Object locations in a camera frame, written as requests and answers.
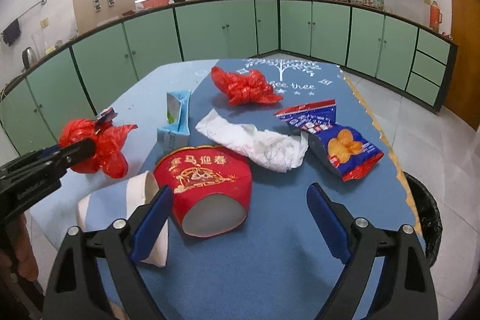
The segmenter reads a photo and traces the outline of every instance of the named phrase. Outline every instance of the towel rack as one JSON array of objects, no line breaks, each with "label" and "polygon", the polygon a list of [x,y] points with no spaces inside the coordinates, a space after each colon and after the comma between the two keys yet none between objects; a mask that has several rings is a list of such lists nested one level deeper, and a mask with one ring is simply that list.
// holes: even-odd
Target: towel rack
[{"label": "towel rack", "polygon": [[22,14],[20,14],[17,19],[23,17],[26,13],[28,13],[30,10],[32,10],[35,6],[37,6],[37,5],[39,5],[39,4],[44,5],[46,2],[47,2],[47,0],[38,1],[38,2],[35,3],[32,7],[30,7],[28,10],[26,10],[25,12],[23,12]]}]

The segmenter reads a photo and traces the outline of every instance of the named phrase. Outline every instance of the blue gripper pad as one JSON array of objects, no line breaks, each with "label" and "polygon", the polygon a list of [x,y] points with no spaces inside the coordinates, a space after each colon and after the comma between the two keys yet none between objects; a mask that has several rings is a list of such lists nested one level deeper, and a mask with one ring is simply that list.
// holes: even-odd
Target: blue gripper pad
[{"label": "blue gripper pad", "polygon": [[167,186],[155,203],[150,206],[150,210],[133,235],[133,245],[130,253],[130,260],[133,264],[148,258],[160,231],[165,225],[165,221],[170,215],[172,206],[173,191]]},{"label": "blue gripper pad", "polygon": [[307,205],[332,255],[347,264],[352,256],[349,237],[342,223],[316,186],[307,190]]}]

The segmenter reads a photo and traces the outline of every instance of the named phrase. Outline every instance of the red paper cup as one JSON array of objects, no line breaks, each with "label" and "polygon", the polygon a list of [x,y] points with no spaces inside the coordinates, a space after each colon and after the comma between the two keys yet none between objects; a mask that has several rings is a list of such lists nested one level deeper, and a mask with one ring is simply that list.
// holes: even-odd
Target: red paper cup
[{"label": "red paper cup", "polygon": [[248,160],[225,147],[176,150],[154,170],[159,186],[173,190],[173,215],[190,236],[210,238],[247,218],[251,195]]}]

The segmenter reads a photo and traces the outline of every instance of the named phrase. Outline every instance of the dark towel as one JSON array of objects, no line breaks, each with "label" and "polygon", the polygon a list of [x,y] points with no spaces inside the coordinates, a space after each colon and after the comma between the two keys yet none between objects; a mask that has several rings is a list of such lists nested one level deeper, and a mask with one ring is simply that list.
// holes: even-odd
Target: dark towel
[{"label": "dark towel", "polygon": [[11,46],[20,37],[18,18],[13,21],[1,34],[6,45]]}]

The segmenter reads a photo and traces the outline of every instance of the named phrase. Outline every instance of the utensil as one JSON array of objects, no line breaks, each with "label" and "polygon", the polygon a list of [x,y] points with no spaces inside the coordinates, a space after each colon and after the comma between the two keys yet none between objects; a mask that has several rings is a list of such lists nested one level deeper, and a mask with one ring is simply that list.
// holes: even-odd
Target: utensil
[{"label": "utensil", "polygon": [[32,47],[25,48],[22,52],[22,62],[25,69],[29,69],[31,65],[38,61],[37,55]]}]

